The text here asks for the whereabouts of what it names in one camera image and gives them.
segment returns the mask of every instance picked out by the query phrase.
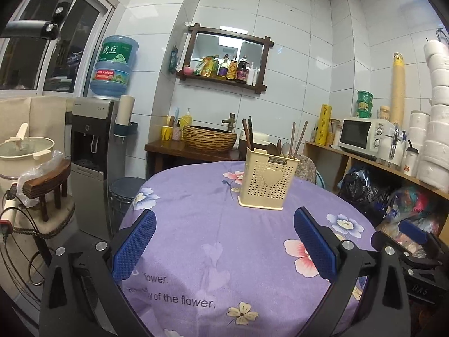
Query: brass faucet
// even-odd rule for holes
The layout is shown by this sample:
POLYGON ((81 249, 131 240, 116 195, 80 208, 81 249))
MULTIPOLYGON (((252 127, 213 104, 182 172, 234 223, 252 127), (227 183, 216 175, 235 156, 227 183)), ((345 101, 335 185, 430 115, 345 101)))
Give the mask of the brass faucet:
POLYGON ((223 124, 228 123, 228 131, 233 131, 234 123, 235 123, 235 114, 229 114, 229 119, 225 119, 221 121, 223 124))

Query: beige utensil holder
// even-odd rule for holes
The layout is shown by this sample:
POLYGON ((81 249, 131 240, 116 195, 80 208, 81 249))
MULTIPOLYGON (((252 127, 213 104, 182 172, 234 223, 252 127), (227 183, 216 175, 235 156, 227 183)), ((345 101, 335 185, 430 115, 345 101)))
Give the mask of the beige utensil holder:
POLYGON ((299 160, 271 156, 263 149, 246 149, 245 173, 239 204, 244 207, 282 210, 299 160))

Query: round table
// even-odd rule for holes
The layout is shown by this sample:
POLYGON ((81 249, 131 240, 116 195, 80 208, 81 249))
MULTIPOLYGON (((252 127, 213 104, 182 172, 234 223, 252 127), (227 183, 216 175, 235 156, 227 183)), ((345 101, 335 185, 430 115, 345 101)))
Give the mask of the round table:
MULTIPOLYGON (((121 227, 142 213, 157 228, 122 289, 148 329, 161 337, 293 337, 326 293, 293 227, 305 206, 317 223, 361 249, 374 228, 350 204, 294 178, 283 210, 239 205, 244 162, 175 167, 151 177, 121 227)), ((338 328, 360 299, 359 279, 338 328)))

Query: trash bin lid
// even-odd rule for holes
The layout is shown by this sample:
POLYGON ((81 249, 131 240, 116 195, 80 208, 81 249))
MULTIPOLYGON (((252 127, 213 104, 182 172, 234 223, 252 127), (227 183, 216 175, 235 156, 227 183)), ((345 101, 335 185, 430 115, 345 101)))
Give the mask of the trash bin lid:
POLYGON ((114 181, 109 187, 109 191, 112 196, 127 199, 131 202, 145 181, 145 179, 139 177, 123 177, 114 181))

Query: metal screw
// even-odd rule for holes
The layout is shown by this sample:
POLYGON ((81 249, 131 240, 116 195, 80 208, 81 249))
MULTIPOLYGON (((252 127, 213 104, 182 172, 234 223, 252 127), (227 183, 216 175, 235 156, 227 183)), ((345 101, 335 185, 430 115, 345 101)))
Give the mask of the metal screw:
POLYGON ((391 246, 387 246, 387 247, 385 247, 385 252, 390 256, 394 255, 394 248, 391 246))
POLYGON ((95 249, 96 249, 97 251, 104 251, 104 250, 106 249, 107 246, 108 246, 108 244, 107 244, 106 242, 98 242, 98 243, 95 245, 95 249))
POLYGON ((344 249, 347 249, 348 251, 354 248, 354 243, 351 241, 345 240, 342 242, 342 246, 344 249))
POLYGON ((56 256, 62 256, 65 251, 66 249, 64 247, 59 247, 58 249, 56 249, 55 254, 56 256))

